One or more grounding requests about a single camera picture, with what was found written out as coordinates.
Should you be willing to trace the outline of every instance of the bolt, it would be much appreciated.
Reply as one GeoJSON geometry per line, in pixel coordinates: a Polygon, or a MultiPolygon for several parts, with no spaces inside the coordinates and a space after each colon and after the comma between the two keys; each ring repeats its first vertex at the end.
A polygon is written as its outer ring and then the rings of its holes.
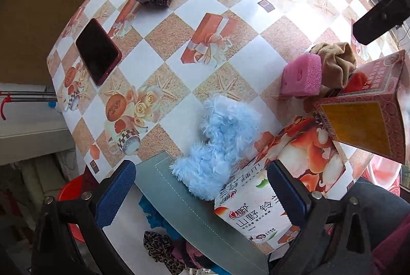
{"type": "Polygon", "coordinates": [[[51,202],[53,202],[54,201],[54,198],[52,197],[52,196],[47,196],[45,199],[44,199],[44,204],[50,204],[51,202]]]}
{"type": "Polygon", "coordinates": [[[359,204],[359,200],[358,200],[356,197],[354,197],[354,196],[352,196],[352,197],[349,199],[349,201],[350,201],[351,203],[353,203],[354,205],[359,204]]]}
{"type": "Polygon", "coordinates": [[[84,192],[84,193],[81,195],[81,198],[82,198],[83,200],[88,200],[88,199],[90,199],[90,198],[91,198],[91,192],[84,192]]]}
{"type": "Polygon", "coordinates": [[[320,200],[322,198],[322,193],[315,190],[314,192],[312,192],[312,197],[316,200],[320,200]]]}

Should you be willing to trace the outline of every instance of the blue fluffy scrunchie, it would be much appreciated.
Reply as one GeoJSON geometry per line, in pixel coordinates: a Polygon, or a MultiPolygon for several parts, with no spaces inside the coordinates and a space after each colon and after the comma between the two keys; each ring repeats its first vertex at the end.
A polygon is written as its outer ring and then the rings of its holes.
{"type": "Polygon", "coordinates": [[[204,103],[202,131],[209,142],[195,144],[189,157],[178,158],[171,172],[202,200],[213,200],[228,181],[241,153],[258,138],[260,114],[249,105],[214,96],[204,103]]]}

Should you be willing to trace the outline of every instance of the table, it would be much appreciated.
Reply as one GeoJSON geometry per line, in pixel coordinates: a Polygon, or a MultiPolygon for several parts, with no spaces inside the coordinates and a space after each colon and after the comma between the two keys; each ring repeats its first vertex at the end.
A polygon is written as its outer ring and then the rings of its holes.
{"type": "MultiPolygon", "coordinates": [[[[272,94],[283,67],[313,43],[350,42],[352,19],[368,9],[368,0],[173,0],[167,9],[135,0],[86,0],[47,63],[67,126],[101,181],[123,159],[139,163],[162,150],[187,154],[203,138],[202,103],[212,93],[249,103],[262,113],[263,131],[277,133],[293,112],[272,94]],[[206,13],[213,15],[203,20],[206,13]],[[102,86],[92,82],[75,46],[91,18],[122,52],[102,86]],[[219,23],[222,30],[200,33],[201,22],[219,23]],[[195,50],[198,43],[204,55],[195,50]],[[115,105],[120,108],[108,116],[115,105]]],[[[362,64],[396,50],[387,33],[356,57],[362,64]]],[[[368,156],[338,148],[353,166],[368,156]]]]}

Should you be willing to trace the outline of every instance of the smartphone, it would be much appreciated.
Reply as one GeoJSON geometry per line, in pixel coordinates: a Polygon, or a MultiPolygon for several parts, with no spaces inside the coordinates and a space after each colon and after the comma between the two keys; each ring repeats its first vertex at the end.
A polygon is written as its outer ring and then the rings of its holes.
{"type": "Polygon", "coordinates": [[[94,83],[101,85],[121,61],[121,51],[100,23],[92,18],[75,41],[94,83]]]}

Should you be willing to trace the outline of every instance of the blue gripper pad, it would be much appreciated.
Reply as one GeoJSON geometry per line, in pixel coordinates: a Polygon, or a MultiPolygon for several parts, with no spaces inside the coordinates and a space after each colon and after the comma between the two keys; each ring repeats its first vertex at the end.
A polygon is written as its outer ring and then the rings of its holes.
{"type": "Polygon", "coordinates": [[[306,202],[297,187],[287,178],[286,174],[282,171],[286,170],[284,166],[282,169],[276,164],[278,160],[272,161],[268,168],[268,181],[273,188],[276,196],[278,197],[280,204],[286,211],[290,222],[293,225],[297,225],[303,228],[306,223],[306,215],[309,211],[306,202]]]}
{"type": "Polygon", "coordinates": [[[96,224],[102,229],[110,225],[135,181],[135,164],[128,160],[126,166],[109,185],[96,204],[96,224]]]}

